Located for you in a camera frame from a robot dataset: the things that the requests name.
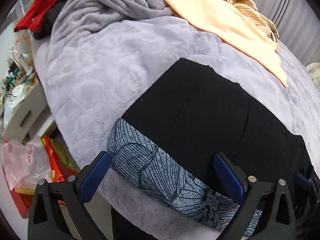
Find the black pants with patterned lining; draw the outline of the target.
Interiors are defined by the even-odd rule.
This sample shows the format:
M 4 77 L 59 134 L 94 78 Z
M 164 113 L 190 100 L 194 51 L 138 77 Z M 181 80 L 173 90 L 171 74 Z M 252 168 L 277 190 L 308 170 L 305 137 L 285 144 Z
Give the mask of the black pants with patterned lining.
M 112 168 L 148 195 L 216 230 L 238 209 L 213 160 L 218 152 L 249 175 L 287 179 L 298 239 L 310 239 L 319 210 L 294 181 L 313 178 L 319 141 L 314 104 L 290 93 L 273 114 L 239 84 L 186 59 L 170 67 L 124 114 L 110 133 Z

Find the red gift bag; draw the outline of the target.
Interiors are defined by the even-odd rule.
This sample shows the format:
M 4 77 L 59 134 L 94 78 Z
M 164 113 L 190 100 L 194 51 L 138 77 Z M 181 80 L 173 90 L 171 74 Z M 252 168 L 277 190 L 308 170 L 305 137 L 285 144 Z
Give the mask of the red gift bag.
M 77 175 L 77 172 L 69 161 L 69 158 L 63 147 L 58 142 L 46 135 L 40 138 L 49 155 L 51 168 L 54 172 L 54 178 L 52 182 L 64 181 L 70 175 Z M 28 218 L 33 194 L 20 194 L 15 191 L 10 191 L 10 194 L 21 217 Z

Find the pink plastic bag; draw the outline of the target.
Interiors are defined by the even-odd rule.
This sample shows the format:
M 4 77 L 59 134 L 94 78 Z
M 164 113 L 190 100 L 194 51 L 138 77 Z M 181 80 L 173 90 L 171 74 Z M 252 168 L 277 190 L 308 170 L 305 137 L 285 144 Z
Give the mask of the pink plastic bag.
M 45 179 L 53 181 L 49 155 L 39 136 L 25 145 L 12 139 L 1 145 L 2 165 L 10 191 L 34 194 L 37 183 Z

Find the beige puffer jacket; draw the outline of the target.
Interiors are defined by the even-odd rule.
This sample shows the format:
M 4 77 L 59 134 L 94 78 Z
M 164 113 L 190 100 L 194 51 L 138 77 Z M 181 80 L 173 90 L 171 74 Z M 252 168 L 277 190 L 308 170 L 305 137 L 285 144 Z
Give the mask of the beige puffer jacket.
M 310 75 L 317 92 L 320 93 L 320 63 L 313 62 L 306 66 L 308 74 Z

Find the clutter on cabinet top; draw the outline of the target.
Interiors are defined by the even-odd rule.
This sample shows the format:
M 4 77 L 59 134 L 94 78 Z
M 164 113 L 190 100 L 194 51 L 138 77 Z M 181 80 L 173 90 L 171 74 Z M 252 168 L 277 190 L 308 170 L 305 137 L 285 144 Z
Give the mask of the clutter on cabinet top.
M 1 118 L 6 122 L 37 83 L 31 45 L 32 38 L 24 31 L 7 52 L 1 74 Z

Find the lavender plush bed blanket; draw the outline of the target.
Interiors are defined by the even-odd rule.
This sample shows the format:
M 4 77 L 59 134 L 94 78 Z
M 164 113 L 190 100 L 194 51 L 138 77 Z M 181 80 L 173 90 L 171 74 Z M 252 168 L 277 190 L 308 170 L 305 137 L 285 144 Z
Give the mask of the lavender plush bed blanket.
M 69 0 L 51 36 L 34 41 L 32 52 L 49 108 L 81 167 L 106 148 L 115 120 L 186 57 L 240 83 L 303 137 L 319 169 L 318 92 L 304 63 L 283 42 L 270 56 L 282 64 L 286 85 L 215 34 L 175 16 L 165 0 Z

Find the tan striped garment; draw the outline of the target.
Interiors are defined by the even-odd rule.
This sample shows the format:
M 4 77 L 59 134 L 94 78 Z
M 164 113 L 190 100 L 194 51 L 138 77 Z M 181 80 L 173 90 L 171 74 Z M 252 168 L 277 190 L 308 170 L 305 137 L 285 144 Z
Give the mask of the tan striped garment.
M 266 16 L 258 11 L 253 0 L 222 0 L 236 7 L 246 16 L 260 31 L 262 31 L 273 42 L 279 37 L 276 25 Z

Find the red garment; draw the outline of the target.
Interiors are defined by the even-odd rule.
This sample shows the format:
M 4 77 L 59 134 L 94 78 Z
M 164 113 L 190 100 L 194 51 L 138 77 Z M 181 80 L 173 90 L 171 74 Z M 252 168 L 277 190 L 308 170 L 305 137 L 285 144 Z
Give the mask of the red garment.
M 58 0 L 34 0 L 29 10 L 16 24 L 14 32 L 17 33 L 29 29 L 39 33 L 42 29 L 42 22 L 46 12 L 52 9 L 57 2 Z

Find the peach cloth garment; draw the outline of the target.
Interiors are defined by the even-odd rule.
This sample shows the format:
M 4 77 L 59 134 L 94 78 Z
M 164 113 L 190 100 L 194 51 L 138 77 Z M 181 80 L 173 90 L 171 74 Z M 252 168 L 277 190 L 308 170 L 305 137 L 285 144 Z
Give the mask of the peach cloth garment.
M 236 7 L 222 0 L 164 0 L 181 18 L 255 59 L 287 87 L 279 48 Z

